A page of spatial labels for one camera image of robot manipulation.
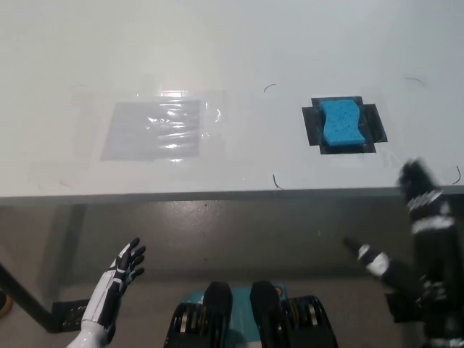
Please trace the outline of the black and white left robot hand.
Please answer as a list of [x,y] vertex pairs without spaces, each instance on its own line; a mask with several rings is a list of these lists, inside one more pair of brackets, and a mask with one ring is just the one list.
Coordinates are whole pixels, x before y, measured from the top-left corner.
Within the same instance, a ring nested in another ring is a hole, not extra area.
[[145,246],[140,238],[129,242],[117,254],[110,267],[102,274],[83,314],[82,322],[97,323],[108,330],[115,324],[120,304],[127,288],[144,273]]

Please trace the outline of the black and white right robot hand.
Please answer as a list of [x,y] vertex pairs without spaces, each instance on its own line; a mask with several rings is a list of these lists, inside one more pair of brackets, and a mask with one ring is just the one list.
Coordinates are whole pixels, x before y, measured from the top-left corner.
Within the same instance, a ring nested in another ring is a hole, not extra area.
[[399,174],[413,240],[409,265],[371,245],[344,238],[345,247],[382,284],[396,323],[421,322],[425,347],[463,346],[463,253],[449,201],[420,159]]

